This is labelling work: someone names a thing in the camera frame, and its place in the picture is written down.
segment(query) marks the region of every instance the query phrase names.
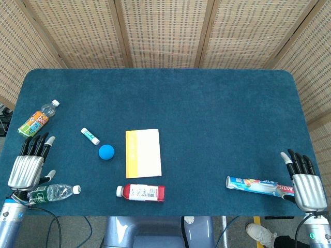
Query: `red juice bottle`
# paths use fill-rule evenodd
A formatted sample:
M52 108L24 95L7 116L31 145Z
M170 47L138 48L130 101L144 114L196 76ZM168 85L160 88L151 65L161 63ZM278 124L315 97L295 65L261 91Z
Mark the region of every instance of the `red juice bottle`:
M117 197L124 197L128 200L140 200L147 202L163 202L164 186L153 186L146 184L127 184L124 187L118 186Z

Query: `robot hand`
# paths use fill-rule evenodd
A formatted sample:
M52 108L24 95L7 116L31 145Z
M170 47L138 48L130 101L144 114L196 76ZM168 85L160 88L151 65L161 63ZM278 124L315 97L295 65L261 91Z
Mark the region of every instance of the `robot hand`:
M39 184L50 181L55 175L56 171L52 170L47 176L40 178L42 166L55 140L52 136L45 142L47 136L48 133L41 138L40 135L28 137L23 143L8 180L8 186L13 191L33 191Z
M288 150L292 159L285 152L280 155L290 173L294 188L295 203L303 212L323 211L327 208L326 198L319 176L307 156L301 156Z

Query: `shoe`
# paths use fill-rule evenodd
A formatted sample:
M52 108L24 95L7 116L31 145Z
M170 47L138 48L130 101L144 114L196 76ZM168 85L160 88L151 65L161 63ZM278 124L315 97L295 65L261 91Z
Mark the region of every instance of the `shoe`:
M248 224L246 232L252 239L260 242L261 245L267 248L274 248L277 233L272 233L267 228L257 224Z

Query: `paper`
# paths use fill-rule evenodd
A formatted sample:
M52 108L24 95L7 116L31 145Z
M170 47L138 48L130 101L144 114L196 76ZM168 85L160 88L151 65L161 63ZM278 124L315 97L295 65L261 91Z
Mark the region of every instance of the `paper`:
M126 178L162 176L158 129L126 131Z

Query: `toothpaste tube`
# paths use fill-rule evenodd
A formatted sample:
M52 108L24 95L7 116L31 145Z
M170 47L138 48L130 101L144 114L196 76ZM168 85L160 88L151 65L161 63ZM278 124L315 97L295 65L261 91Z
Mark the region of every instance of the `toothpaste tube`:
M293 188L280 185L277 182L269 180L243 179L227 176L226 187L228 189L243 190L265 195L282 197L285 195L294 196Z

